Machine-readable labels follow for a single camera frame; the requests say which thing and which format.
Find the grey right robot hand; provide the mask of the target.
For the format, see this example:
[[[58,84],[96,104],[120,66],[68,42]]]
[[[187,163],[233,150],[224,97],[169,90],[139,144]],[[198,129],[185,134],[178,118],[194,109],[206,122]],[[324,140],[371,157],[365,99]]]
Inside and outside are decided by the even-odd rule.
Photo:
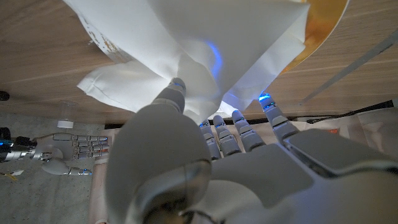
[[[54,175],[91,175],[92,171],[70,167],[68,161],[103,157],[110,148],[105,136],[84,136],[69,133],[53,133],[34,139],[36,146],[32,156],[42,161],[42,169]]]

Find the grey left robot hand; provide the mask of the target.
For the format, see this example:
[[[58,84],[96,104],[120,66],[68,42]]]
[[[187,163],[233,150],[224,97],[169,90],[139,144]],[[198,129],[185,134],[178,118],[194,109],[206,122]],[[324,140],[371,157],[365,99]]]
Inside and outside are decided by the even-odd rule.
[[[118,132],[105,198],[111,223],[396,223],[397,159],[321,129],[299,131],[272,98],[260,103],[277,137],[265,144],[240,112],[238,146],[221,118],[212,135],[183,114],[173,78]]]

